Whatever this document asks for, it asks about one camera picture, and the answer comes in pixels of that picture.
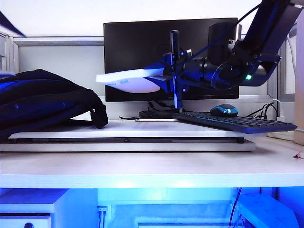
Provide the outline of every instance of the black monitor screen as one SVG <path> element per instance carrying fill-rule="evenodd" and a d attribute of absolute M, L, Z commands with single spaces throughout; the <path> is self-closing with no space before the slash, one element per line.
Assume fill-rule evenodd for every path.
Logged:
<path fill-rule="evenodd" d="M 139 22 L 114 22 L 104 24 L 104 67 L 105 73 L 140 69 L 159 61 L 164 53 L 170 52 L 170 30 L 178 30 L 180 48 L 192 49 L 195 54 L 208 44 L 209 26 L 221 23 L 236 23 L 237 18 L 187 19 Z M 190 87 L 183 93 L 184 100 L 238 98 L 238 87 L 211 91 Z M 173 100 L 172 93 L 128 93 L 105 87 L 106 101 L 151 101 Z"/>

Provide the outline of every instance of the black keyboard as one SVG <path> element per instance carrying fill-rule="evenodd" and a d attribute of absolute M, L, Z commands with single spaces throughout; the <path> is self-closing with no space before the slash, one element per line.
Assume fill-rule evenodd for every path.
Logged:
<path fill-rule="evenodd" d="M 192 122 L 200 125 L 217 127 L 221 129 L 243 132 L 247 134 L 264 132 L 285 132 L 297 128 L 292 123 L 276 120 L 264 120 L 252 117 L 218 117 L 204 112 L 186 112 L 175 115 L 182 121 Z"/>

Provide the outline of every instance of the desk surface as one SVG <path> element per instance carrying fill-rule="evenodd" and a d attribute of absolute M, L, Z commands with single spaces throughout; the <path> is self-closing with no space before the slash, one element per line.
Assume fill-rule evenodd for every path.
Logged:
<path fill-rule="evenodd" d="M 3 188 L 304 186 L 304 147 L 251 138 L 254 152 L 1 153 Z"/>

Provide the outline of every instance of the robotic arm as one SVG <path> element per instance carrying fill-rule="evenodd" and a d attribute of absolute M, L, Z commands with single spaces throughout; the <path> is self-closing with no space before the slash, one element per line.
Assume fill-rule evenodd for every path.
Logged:
<path fill-rule="evenodd" d="M 262 0 L 243 40 L 230 41 L 229 44 L 228 39 L 216 37 L 213 44 L 218 46 L 220 55 L 215 57 L 212 49 L 205 58 L 195 58 L 190 50 L 180 52 L 178 31 L 172 30 L 171 52 L 163 58 L 163 78 L 146 79 L 167 92 L 173 92 L 178 109 L 182 108 L 182 92 L 189 86 L 211 90 L 260 86 L 269 79 L 280 61 L 277 52 L 303 6 L 304 0 Z"/>

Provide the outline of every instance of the blue mouse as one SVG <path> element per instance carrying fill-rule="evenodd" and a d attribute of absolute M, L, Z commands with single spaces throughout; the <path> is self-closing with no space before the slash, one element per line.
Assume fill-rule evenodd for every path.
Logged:
<path fill-rule="evenodd" d="M 221 104 L 211 108 L 210 114 L 221 117 L 235 117 L 238 115 L 238 109 L 230 104 Z"/>

